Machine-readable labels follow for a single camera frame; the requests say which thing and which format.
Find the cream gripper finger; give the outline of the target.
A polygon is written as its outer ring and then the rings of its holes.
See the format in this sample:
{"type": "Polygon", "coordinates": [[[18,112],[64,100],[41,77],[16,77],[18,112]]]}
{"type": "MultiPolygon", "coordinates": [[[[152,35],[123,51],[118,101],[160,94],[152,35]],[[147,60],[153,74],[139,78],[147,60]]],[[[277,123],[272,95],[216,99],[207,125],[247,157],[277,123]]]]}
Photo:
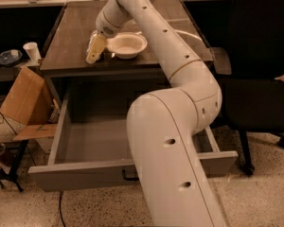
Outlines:
{"type": "Polygon", "coordinates": [[[94,49],[89,53],[86,52],[86,62],[89,64],[95,63],[100,57],[101,53],[106,48],[106,46],[107,46],[107,39],[101,34],[98,34],[97,42],[94,49]]]}

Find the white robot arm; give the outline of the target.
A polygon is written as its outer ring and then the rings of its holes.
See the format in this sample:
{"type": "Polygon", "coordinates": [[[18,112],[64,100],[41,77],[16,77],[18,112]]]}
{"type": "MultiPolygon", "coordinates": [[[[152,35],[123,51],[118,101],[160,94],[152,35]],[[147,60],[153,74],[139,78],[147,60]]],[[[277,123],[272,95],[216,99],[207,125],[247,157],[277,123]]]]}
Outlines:
{"type": "Polygon", "coordinates": [[[227,227],[193,142],[220,111],[220,86],[152,3],[109,0],[96,19],[86,60],[95,62],[106,40],[135,20],[170,84],[137,98],[127,114],[128,141],[152,221],[158,227],[227,227]]]}

